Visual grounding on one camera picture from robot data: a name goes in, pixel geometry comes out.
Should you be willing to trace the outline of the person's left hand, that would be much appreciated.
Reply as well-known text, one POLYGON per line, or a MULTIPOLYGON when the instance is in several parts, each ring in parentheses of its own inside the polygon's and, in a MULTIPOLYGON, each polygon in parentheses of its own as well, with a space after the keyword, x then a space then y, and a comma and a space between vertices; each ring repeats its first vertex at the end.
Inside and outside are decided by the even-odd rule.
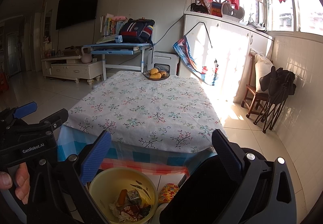
MULTIPOLYGON (((22 201, 24 205, 28 203, 30 184, 29 184, 29 173, 26 163, 21 163, 15 173, 16 197, 22 201)), ((11 176, 7 172, 0 174, 0 189, 7 190, 13 185, 11 176)))

